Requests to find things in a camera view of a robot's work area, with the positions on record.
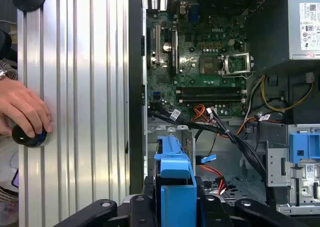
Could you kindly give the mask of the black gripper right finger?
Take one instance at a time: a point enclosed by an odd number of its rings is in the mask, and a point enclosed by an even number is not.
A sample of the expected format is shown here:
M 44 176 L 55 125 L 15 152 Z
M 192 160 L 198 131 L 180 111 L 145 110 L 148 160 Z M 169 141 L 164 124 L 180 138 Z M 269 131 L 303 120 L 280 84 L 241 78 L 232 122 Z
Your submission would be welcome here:
M 300 222 L 273 208 L 249 198 L 242 198 L 234 206 L 221 197 L 205 193 L 202 179 L 197 176 L 198 227 L 299 227 Z

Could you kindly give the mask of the bare person hand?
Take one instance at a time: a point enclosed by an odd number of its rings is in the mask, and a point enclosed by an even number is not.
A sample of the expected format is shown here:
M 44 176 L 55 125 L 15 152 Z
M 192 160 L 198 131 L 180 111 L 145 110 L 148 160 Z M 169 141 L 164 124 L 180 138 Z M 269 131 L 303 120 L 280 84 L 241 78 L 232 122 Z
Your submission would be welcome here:
M 12 135 L 7 118 L 30 138 L 41 134 L 43 129 L 48 133 L 53 131 L 46 104 L 21 82 L 4 77 L 0 80 L 0 134 L 3 136 Z

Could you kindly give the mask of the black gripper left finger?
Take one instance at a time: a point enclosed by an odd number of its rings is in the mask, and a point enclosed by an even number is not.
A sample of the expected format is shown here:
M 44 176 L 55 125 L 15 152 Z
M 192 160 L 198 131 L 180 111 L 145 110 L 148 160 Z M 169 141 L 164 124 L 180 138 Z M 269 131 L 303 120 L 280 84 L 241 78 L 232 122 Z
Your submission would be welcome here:
M 132 194 L 118 205 L 99 199 L 62 220 L 57 227 L 156 227 L 153 177 L 144 179 L 141 194 Z

